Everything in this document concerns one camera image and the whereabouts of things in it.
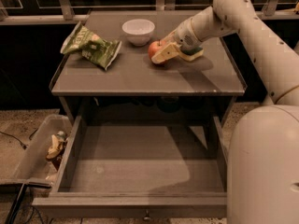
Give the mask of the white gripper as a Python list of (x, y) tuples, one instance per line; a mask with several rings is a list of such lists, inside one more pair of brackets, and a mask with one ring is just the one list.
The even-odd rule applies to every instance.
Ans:
[(183, 21), (174, 31), (162, 38), (160, 44), (165, 44), (162, 54), (167, 61), (178, 56), (179, 48), (183, 51), (198, 48), (201, 41), (192, 28), (192, 18)]

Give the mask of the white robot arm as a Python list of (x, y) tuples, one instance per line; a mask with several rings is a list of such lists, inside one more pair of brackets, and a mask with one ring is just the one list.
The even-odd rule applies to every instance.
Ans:
[(150, 59), (192, 61), (204, 41), (231, 32), (272, 103), (235, 126), (227, 157), (227, 223), (299, 224), (299, 55), (260, 20), (250, 0), (213, 0), (163, 38)]

